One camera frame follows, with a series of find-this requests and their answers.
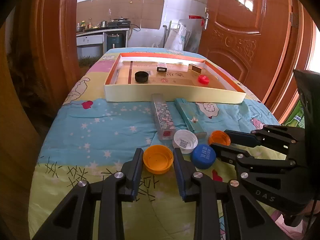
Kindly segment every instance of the white drawer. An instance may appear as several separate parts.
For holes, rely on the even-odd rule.
[[[103,35],[88,35],[77,37],[77,46],[90,45],[90,44],[101,44],[103,43]]]

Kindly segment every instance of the blue bottle cap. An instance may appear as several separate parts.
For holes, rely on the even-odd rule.
[[[192,163],[201,170],[210,168],[215,160],[216,152],[206,144],[199,144],[191,154]]]

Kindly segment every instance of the wooden door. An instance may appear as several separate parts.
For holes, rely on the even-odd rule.
[[[199,54],[263,103],[280,72],[290,36],[291,0],[208,0]]]

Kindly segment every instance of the door hinge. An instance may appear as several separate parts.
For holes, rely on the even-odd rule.
[[[299,14],[291,12],[290,22],[292,27],[299,28]]]

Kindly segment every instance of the red bottle cap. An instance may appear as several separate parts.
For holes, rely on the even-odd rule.
[[[205,75],[200,75],[198,77],[198,81],[201,83],[201,84],[204,84],[204,85],[207,85],[209,84],[209,78]]]

